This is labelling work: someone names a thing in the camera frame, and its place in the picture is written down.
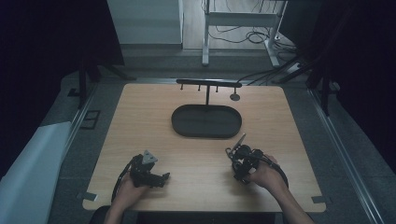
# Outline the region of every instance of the wooden table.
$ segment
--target wooden table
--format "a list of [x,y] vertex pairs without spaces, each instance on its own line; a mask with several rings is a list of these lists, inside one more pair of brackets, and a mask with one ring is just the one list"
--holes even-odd
[[134,206],[138,211],[279,212],[276,200],[255,184],[233,178],[225,154],[246,133],[243,142],[274,155],[290,182],[290,191],[306,212],[323,212],[325,203],[283,90],[279,87],[219,88],[210,94],[211,105],[228,105],[242,116],[240,133],[230,139],[183,137],[172,128],[171,116],[186,104],[204,104],[205,87],[176,84],[128,84],[124,87],[106,141],[84,200],[85,209],[109,205],[116,180],[130,159],[148,149],[159,160],[151,172],[170,172],[163,188],[150,189]]

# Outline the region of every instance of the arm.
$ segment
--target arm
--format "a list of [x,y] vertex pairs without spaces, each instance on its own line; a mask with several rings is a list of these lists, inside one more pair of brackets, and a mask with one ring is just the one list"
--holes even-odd
[[129,172],[125,174],[120,183],[117,196],[107,211],[105,224],[119,224],[126,209],[134,205],[148,186],[136,188]]
[[[268,158],[276,162],[274,157],[268,156]],[[314,223],[294,199],[280,174],[267,163],[261,161],[259,168],[253,174],[248,175],[246,180],[255,182],[260,187],[267,189],[279,203],[290,224]]]

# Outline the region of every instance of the metal frame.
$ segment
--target metal frame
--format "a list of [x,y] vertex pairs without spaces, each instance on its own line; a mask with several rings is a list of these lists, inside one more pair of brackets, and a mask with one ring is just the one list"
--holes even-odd
[[282,1],[276,14],[261,13],[234,13],[234,12],[210,12],[210,0],[205,0],[205,33],[202,48],[202,65],[209,65],[209,26],[246,26],[246,27],[270,27],[270,38],[264,41],[273,67],[279,67],[279,61],[274,53],[273,45],[275,36],[282,20],[286,1]]

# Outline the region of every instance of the white wall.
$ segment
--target white wall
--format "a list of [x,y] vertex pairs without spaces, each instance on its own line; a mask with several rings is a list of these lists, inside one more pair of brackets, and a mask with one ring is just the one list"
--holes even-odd
[[181,44],[182,0],[107,0],[120,44]]

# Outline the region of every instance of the gray floor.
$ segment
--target gray floor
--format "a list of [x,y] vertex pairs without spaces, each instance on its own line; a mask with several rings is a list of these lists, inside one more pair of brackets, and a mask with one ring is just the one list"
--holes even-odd
[[[89,185],[123,85],[130,82],[169,83],[180,77],[237,80],[271,68],[268,57],[261,51],[214,51],[211,52],[208,67],[201,66],[199,51],[131,50],[124,47],[123,53],[127,64],[119,69],[131,77],[137,77],[137,81],[123,80],[101,68],[103,74],[101,81],[97,86],[89,84],[89,88],[95,91],[88,109],[100,110],[101,114],[93,130],[78,131],[68,150],[59,175],[49,223],[89,222],[93,211],[83,209],[82,199],[78,194],[85,192]],[[278,74],[275,79],[282,76],[285,74]],[[317,223],[370,223],[361,205],[360,197],[351,185],[331,138],[324,129],[314,101],[307,92],[304,84],[306,78],[306,75],[299,76],[280,86],[286,93],[320,189],[327,199],[327,210],[324,213],[310,215]],[[78,98],[69,97],[67,94],[71,89],[77,88],[77,74],[64,78],[62,90],[42,125],[73,121],[78,112]],[[395,174],[384,163],[359,126],[339,105],[334,95],[330,97],[329,108],[332,123],[374,197],[384,223],[394,223],[396,220]],[[91,124],[88,121],[81,124],[81,126],[89,125]]]

